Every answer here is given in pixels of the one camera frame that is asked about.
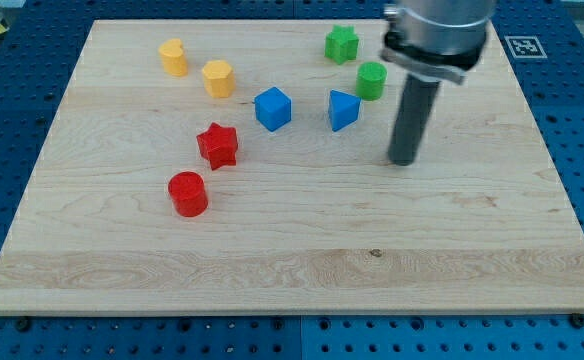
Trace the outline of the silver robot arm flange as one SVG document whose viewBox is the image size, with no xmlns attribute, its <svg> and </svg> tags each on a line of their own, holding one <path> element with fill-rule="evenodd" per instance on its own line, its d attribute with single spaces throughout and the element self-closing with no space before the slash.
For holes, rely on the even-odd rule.
<svg viewBox="0 0 584 360">
<path fill-rule="evenodd" d="M 425 82 L 462 84 L 480 59 L 495 0 L 395 0 L 380 57 Z"/>
</svg>

